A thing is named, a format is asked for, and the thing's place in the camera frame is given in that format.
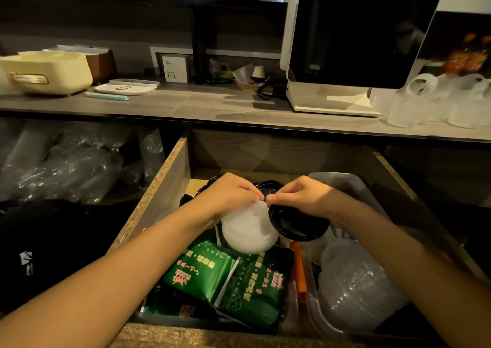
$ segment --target small white box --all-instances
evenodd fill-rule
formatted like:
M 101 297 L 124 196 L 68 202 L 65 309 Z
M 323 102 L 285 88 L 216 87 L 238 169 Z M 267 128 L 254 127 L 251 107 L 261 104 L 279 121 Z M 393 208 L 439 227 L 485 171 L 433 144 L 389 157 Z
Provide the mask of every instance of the small white box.
M 162 55 L 163 76 L 167 82 L 189 82 L 187 56 L 176 53 Z

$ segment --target black screen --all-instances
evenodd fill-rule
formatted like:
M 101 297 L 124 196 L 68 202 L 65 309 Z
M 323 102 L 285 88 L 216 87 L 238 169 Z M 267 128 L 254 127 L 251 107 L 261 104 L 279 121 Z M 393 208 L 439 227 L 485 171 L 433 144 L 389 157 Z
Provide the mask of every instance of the black screen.
M 401 88 L 439 0 L 299 0 L 288 78 Z

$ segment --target blue pen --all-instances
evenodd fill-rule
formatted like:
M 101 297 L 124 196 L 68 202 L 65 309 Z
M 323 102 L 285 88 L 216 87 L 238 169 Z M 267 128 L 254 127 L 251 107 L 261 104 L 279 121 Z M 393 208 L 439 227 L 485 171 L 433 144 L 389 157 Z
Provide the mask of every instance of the blue pen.
M 113 94 L 103 94 L 96 92 L 85 92 L 85 96 L 93 97 L 95 99 L 106 99 L 106 100 L 117 100 L 117 101 L 128 101 L 130 98 L 125 95 L 113 95 Z

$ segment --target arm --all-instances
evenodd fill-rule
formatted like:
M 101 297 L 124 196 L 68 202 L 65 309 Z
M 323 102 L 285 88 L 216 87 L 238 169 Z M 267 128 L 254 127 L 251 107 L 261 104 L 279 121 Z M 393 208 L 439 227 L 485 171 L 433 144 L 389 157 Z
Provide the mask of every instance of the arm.
M 186 247 L 223 215 L 264 196 L 225 174 L 200 196 L 0 321 L 0 346 L 108 346 Z
M 300 177 L 267 204 L 296 207 L 352 232 L 452 348 L 491 341 L 491 289 L 356 199 Z

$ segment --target hand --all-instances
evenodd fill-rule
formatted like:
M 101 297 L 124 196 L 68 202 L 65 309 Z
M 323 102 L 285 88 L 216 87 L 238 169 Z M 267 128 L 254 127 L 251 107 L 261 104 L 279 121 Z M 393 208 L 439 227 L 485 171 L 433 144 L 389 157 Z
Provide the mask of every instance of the hand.
M 211 208 L 212 215 L 223 217 L 248 203 L 263 199 L 263 194 L 251 182 L 227 172 L 193 201 L 199 202 L 203 207 Z
M 355 209 L 359 201 L 326 184 L 301 176 L 286 184 L 276 194 L 268 195 L 266 203 L 268 207 L 295 207 L 305 214 L 324 217 L 333 225 L 344 227 L 343 213 Z

